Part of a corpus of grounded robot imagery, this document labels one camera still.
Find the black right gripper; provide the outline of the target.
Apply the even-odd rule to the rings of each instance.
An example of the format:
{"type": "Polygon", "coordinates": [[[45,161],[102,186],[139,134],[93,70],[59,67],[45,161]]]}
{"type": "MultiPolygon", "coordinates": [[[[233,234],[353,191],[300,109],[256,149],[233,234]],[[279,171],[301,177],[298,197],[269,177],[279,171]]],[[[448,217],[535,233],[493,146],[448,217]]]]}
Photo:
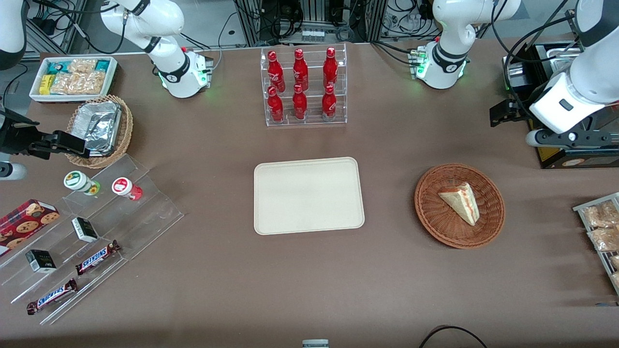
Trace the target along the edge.
{"type": "Polygon", "coordinates": [[[16,156],[33,156],[42,160],[49,160],[56,150],[62,153],[90,158],[90,150],[86,147],[86,141],[67,132],[56,130],[54,132],[54,146],[44,139],[37,126],[40,122],[33,121],[12,110],[1,111],[3,121],[0,130],[0,151],[16,156]]]}

